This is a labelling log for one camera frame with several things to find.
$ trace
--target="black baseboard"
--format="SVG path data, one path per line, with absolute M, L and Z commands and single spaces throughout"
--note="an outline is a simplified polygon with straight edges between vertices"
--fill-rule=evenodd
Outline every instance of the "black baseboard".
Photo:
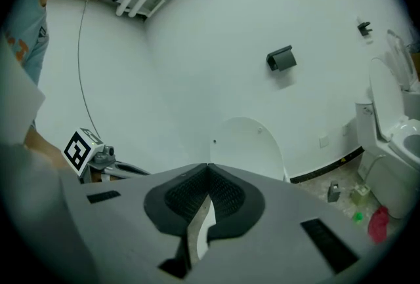
M 307 180 L 310 180 L 312 178 L 315 178 L 317 176 L 321 176 L 329 171 L 335 170 L 337 167 L 340 167 L 352 159 L 356 158 L 358 155 L 361 155 L 364 152 L 363 148 L 360 146 L 358 149 L 354 150 L 352 153 L 349 153 L 348 155 L 344 156 L 343 158 L 339 159 L 338 161 L 335 161 L 332 164 L 329 164 L 328 166 L 322 167 L 321 169 L 318 169 L 314 172 L 309 172 L 307 174 L 304 174 L 303 176 L 296 176 L 295 178 L 290 178 L 290 182 L 292 184 L 298 184 L 300 182 L 306 182 Z

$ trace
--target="light blue shirt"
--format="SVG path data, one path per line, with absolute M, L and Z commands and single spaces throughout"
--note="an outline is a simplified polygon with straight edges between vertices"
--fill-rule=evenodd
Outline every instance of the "light blue shirt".
M 16 0 L 3 25 L 12 53 L 36 85 L 49 42 L 46 18 L 39 0 Z

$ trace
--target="toilet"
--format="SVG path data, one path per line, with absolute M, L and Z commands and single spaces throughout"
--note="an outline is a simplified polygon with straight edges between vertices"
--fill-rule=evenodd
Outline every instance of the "toilet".
M 410 119 L 420 119 L 420 83 L 414 62 L 403 40 L 392 30 L 387 32 L 390 50 L 385 62 L 396 76 L 402 90 L 405 114 Z
M 403 93 L 383 59 L 369 65 L 370 89 L 356 103 L 358 173 L 394 218 L 405 217 L 420 194 L 420 121 L 404 113 Z

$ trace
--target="red object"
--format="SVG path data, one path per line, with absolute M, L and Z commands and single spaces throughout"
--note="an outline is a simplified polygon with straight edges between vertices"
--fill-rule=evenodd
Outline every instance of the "red object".
M 372 215 L 369 226 L 367 227 L 367 232 L 376 244 L 379 244 L 387 238 L 388 222 L 388 209 L 385 206 L 380 206 Z

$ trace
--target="wall outlet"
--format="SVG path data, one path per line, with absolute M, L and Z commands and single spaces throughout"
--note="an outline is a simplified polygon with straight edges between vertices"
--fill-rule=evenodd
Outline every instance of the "wall outlet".
M 350 130 L 350 123 L 344 124 L 342 127 L 343 136 L 347 136 L 349 130 Z
M 329 144 L 329 138 L 327 135 L 320 137 L 320 148 L 324 148 Z

